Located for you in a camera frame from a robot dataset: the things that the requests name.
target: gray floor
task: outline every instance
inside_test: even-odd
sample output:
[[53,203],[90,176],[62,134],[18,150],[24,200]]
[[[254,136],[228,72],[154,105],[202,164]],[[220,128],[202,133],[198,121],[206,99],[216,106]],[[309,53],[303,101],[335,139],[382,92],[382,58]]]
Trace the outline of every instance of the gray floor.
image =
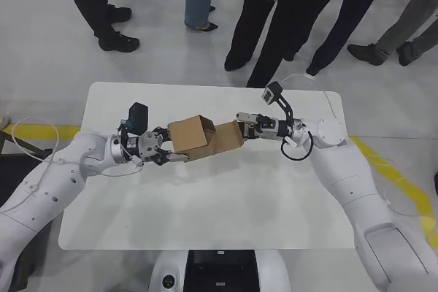
[[[242,0],[213,2],[218,9],[211,21],[220,28],[199,34],[183,25],[183,1],[116,1],[134,10],[133,20],[117,28],[142,41],[140,50],[121,54],[98,48],[73,1],[0,0],[0,114],[14,121],[40,116],[55,124],[80,125],[95,81],[244,86],[257,57],[237,72],[223,70]],[[341,2],[333,0],[323,11],[299,59],[283,63],[276,80],[306,69]],[[376,42],[406,3],[375,0],[350,42]],[[394,160],[396,168],[430,195],[438,218],[432,184],[438,169],[438,46],[405,68],[394,57],[373,67],[343,50],[318,81],[321,88],[341,95],[349,134],[366,137],[365,143]],[[299,78],[285,87],[310,89]],[[397,210],[416,212],[404,194],[379,175],[375,179]],[[419,228],[417,218],[405,220]],[[58,247],[58,230],[57,220],[45,265],[30,279],[27,291],[146,290],[155,252],[65,251]],[[353,250],[290,250],[283,255],[295,291],[374,291]]]

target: brown cardboard box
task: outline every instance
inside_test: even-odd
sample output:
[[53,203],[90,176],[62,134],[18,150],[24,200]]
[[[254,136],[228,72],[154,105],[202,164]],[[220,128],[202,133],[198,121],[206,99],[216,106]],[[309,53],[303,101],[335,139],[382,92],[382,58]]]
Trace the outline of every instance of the brown cardboard box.
[[169,124],[174,151],[190,160],[226,152],[243,145],[242,132],[236,121],[214,126],[211,120],[197,115]]

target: jeans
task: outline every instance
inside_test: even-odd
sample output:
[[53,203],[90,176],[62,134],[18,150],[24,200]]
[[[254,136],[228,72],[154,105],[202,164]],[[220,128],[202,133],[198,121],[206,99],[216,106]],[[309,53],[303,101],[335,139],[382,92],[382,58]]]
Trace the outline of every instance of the jeans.
[[185,25],[189,28],[205,26],[210,16],[211,0],[185,0]]
[[106,18],[107,0],[74,0],[86,22],[98,38],[115,34],[114,28]]
[[[385,60],[389,54],[407,41],[435,12],[438,0],[411,0],[399,17],[378,40],[375,52]],[[438,18],[420,36],[403,48],[408,61],[414,61],[438,45]]]

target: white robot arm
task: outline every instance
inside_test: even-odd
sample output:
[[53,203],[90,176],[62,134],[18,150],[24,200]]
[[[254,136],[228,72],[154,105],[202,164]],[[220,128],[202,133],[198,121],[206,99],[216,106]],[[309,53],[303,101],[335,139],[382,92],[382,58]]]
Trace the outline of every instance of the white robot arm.
[[[434,251],[390,213],[377,193],[368,162],[339,122],[331,118],[311,124],[294,119],[277,86],[271,84],[263,98],[268,104],[277,102],[287,119],[239,113],[244,139],[283,141],[283,153],[286,142],[308,151],[306,157],[321,183],[344,208],[360,259],[380,291],[438,291]],[[43,162],[22,181],[0,209],[0,292],[8,290],[23,248],[76,198],[87,177],[129,161],[162,165],[188,160],[161,149],[169,140],[166,129],[146,129],[147,107],[135,104],[120,125],[121,136],[79,133],[70,146],[55,154],[52,163]]]
[[283,141],[284,155],[285,143],[303,146],[318,179],[352,224],[357,253],[378,290],[438,291],[436,254],[421,235],[388,209],[374,185],[368,161],[348,139],[341,123],[336,118],[317,123],[293,119],[281,92],[282,88],[272,83],[263,99],[267,104],[278,103],[287,120],[239,113],[237,120],[243,122],[245,138]]

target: leg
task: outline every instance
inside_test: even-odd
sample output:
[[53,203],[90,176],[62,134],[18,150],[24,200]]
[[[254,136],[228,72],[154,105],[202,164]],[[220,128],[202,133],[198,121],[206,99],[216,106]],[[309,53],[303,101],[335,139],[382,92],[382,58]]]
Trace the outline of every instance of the leg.
[[265,88],[283,61],[289,48],[292,24],[300,0],[278,0],[260,58],[248,80],[249,88]]
[[287,61],[292,61],[295,54],[308,42],[308,37],[316,19],[328,3],[329,0],[312,0],[306,1],[299,6],[298,15],[295,17],[296,22],[293,25],[297,32],[291,36],[289,51],[284,56]]
[[244,1],[224,64],[226,71],[242,68],[251,59],[273,6],[274,2],[269,0]]
[[106,19],[107,0],[74,0],[74,2],[96,36],[105,38],[116,34]]
[[211,0],[185,0],[185,25],[199,28],[208,24]]
[[313,56],[309,74],[315,76],[321,69],[326,68],[334,61],[372,2],[373,0],[344,0],[342,2],[334,27]]
[[376,48],[386,59],[410,38],[438,8],[438,0],[410,0],[399,20],[378,40]]
[[434,46],[438,45],[438,19],[431,24],[420,36],[416,37],[411,43],[403,47],[399,56],[401,65],[406,66],[417,60],[422,54]]

